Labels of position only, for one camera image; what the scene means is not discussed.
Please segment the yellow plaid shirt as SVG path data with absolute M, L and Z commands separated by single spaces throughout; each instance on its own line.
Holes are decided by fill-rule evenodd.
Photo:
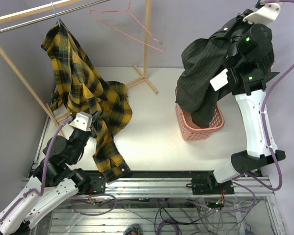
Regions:
M 105 81 L 62 21 L 48 31 L 41 47 L 51 59 L 57 86 L 51 109 L 65 106 L 69 114 L 98 112 L 93 155 L 98 171 L 107 183 L 129 175 L 131 170 L 114 142 L 133 115 L 125 84 Z

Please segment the dark pinstriped shirt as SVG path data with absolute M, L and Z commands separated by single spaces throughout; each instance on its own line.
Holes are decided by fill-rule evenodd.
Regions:
M 196 39 L 181 54 L 184 71 L 177 81 L 176 103 L 200 128 L 209 127 L 217 102 L 232 92 L 229 85 L 215 91 L 210 83 L 223 70 L 229 45 L 230 38 L 221 30 Z

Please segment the blue wire hanger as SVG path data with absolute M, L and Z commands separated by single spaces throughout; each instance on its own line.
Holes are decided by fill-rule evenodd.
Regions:
M 59 17 L 58 17 L 58 14 L 57 14 L 57 12 L 56 12 L 56 10 L 55 10 L 55 6 L 54 6 L 54 4 L 53 4 L 52 1 L 51 1 L 50 3 L 51 3 L 51 6 L 52 6 L 52 9 L 53 9 L 53 12 L 54 12 L 54 16 L 56 17 L 57 23 L 58 23 L 58 25 L 59 25 L 59 28 L 61 28 L 61 22 L 60 22 L 60 19 L 59 19 Z

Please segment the pink wire hanger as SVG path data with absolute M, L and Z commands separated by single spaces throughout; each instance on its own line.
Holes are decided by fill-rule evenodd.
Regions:
M 125 9 L 120 10 L 99 10 L 91 9 L 90 16 L 104 26 L 117 33 L 134 40 L 160 53 L 167 51 L 167 47 L 159 39 L 155 38 L 147 26 L 141 22 L 132 11 L 132 1 L 129 0 Z

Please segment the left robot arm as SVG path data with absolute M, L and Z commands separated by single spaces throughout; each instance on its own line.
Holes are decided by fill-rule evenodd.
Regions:
M 91 178 L 81 168 L 70 169 L 84 154 L 89 138 L 98 133 L 99 112 L 71 114 L 48 141 L 45 158 L 32 172 L 27 184 L 0 212 L 0 235 L 12 235 L 32 229 L 51 210 L 72 196 L 86 194 Z M 59 135 L 68 124 L 70 137 Z

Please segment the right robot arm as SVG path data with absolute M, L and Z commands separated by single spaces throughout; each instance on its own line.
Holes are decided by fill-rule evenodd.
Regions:
M 227 78 L 230 92 L 234 95 L 244 123 L 246 150 L 232 154 L 230 162 L 212 172 L 206 188 L 218 193 L 223 183 L 241 174 L 278 163 L 286 153 L 278 149 L 272 136 L 267 114 L 266 83 L 275 73 L 272 32 L 267 26 L 280 12 L 262 13 L 246 9 L 239 13 L 228 27 L 230 44 L 224 57 L 222 76 Z

